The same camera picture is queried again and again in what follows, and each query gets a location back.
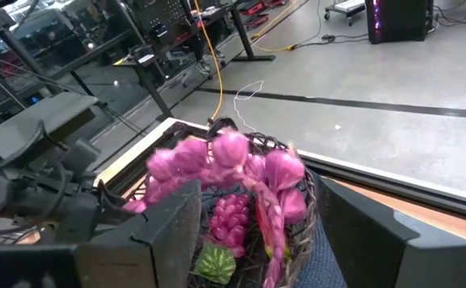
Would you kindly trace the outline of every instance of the computer tower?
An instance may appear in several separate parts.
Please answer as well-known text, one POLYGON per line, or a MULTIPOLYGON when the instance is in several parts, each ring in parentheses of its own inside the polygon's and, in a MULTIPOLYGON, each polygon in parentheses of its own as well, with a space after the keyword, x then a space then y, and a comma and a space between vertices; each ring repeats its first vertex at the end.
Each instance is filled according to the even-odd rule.
POLYGON ((365 0, 372 44, 423 41, 432 28, 433 0, 365 0))

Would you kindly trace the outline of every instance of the black floor stripe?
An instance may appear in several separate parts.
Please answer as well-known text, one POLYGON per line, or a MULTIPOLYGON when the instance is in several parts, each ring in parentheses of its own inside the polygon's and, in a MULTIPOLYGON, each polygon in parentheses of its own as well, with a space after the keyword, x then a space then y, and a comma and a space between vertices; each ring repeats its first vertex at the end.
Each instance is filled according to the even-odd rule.
MULTIPOLYGON (((207 87, 199 87, 198 89, 196 89, 196 91, 219 93, 219 89, 207 88, 207 87)), ((238 91, 237 90, 223 90, 223 92, 224 94, 236 95, 238 91)), ((239 95, 241 96, 251 96, 251 94, 252 92, 249 92, 249 91, 241 91, 239 93, 239 95)), ((345 107, 365 108, 365 109, 374 109, 374 110, 398 111, 398 112, 408 112, 408 113, 415 113, 415 114, 428 114, 428 115, 466 118, 466 109, 456 109, 456 108, 414 106, 414 105, 404 105, 404 104, 388 104, 388 103, 380 103, 380 102, 329 99, 329 98, 306 97, 306 96, 298 96, 298 95, 272 94, 272 93, 264 93, 264 92, 259 92, 255 94, 254 97, 333 105, 333 106, 345 106, 345 107)))

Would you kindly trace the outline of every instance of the white cable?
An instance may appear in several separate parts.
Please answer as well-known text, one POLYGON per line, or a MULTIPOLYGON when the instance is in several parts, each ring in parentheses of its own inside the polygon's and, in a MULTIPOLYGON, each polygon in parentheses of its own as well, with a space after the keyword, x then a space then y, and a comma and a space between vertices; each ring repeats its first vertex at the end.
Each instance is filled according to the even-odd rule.
POLYGON ((240 89, 240 90, 236 93, 235 98, 233 99, 233 107, 235 108, 236 116, 237 116, 240 120, 242 120, 242 124, 243 124, 245 127, 249 128, 249 129, 251 129, 251 130, 253 130, 254 132, 256 132, 256 129, 255 129, 254 127, 252 127, 252 126, 249 126, 249 125, 246 123, 246 120, 245 120, 242 116, 240 116, 240 111, 239 111, 239 109, 238 109, 237 106, 236 106, 236 101, 237 101, 237 100, 239 100, 239 101, 246 101, 246 100, 251 99, 253 96, 256 95, 256 93, 260 92, 260 91, 263 89, 263 84, 264 84, 264 83, 265 83, 265 81, 260 80, 260 81, 256 81, 256 82, 253 82, 253 83, 251 83, 251 84, 248 84, 248 85, 244 86, 242 89, 240 89), (245 97, 245 98, 241 98, 241 97, 239 96, 240 92, 242 92, 243 90, 249 88, 250 86, 256 85, 256 84, 259 84, 259 88, 258 88, 258 90, 256 90, 255 92, 251 93, 251 95, 249 95, 249 96, 247 96, 247 97, 245 97))

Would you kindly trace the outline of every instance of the gray floor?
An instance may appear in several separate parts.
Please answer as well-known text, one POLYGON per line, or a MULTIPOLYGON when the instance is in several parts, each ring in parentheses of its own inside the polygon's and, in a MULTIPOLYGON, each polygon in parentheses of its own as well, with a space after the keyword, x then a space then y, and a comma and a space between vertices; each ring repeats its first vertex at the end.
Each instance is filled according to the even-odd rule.
MULTIPOLYGON (((257 44, 275 49, 315 34, 317 2, 310 0, 257 44)), ((329 4, 322 3, 321 15, 329 4)), ((451 15, 461 19, 466 4, 451 15)), ((366 31, 364 14, 352 27, 339 14, 322 21, 321 34, 366 31)), ((230 57, 240 52, 238 38, 222 50, 230 57)), ((466 26, 440 27, 425 42, 310 46, 278 53, 274 62, 230 63, 222 76, 231 90, 264 81, 263 92, 275 94, 466 109, 466 26)), ((217 87, 216 78, 204 86, 217 87)), ((237 118, 233 98, 224 96, 221 115, 237 118)), ((217 101, 218 94, 195 92, 173 112, 204 123, 217 101)), ((300 149, 466 191, 466 118, 262 98, 238 104, 248 124, 300 149)))

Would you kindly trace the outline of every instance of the pink berry cluster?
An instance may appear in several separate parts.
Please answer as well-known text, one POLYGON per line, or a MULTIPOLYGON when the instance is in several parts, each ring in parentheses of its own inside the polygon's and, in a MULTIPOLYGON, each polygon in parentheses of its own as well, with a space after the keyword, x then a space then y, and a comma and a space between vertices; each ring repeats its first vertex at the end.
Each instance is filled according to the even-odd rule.
POLYGON ((243 240, 249 223, 248 195, 230 194, 220 198, 210 218, 211 240, 228 247, 235 258, 244 255, 243 240))

